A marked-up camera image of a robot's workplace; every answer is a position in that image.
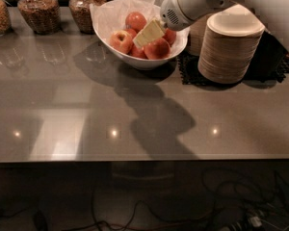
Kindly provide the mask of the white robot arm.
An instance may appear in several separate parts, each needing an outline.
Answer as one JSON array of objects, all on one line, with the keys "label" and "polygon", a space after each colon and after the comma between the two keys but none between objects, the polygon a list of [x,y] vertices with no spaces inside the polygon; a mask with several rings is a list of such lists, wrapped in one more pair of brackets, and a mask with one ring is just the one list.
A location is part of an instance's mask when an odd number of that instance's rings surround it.
[{"label": "white robot arm", "polygon": [[160,16],[151,19],[134,42],[143,47],[163,36],[167,29],[181,31],[205,15],[234,4],[256,15],[289,53],[289,0],[164,0]]}]

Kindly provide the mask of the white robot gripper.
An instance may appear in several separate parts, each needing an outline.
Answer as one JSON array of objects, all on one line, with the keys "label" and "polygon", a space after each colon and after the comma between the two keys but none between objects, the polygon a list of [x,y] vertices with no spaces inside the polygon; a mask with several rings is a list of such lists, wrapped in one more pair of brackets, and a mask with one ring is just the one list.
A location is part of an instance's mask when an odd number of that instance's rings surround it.
[{"label": "white robot gripper", "polygon": [[166,33],[166,27],[181,31],[214,11],[215,5],[216,0],[164,0],[160,9],[162,20],[151,19],[133,38],[133,43],[142,48],[161,38]]}]

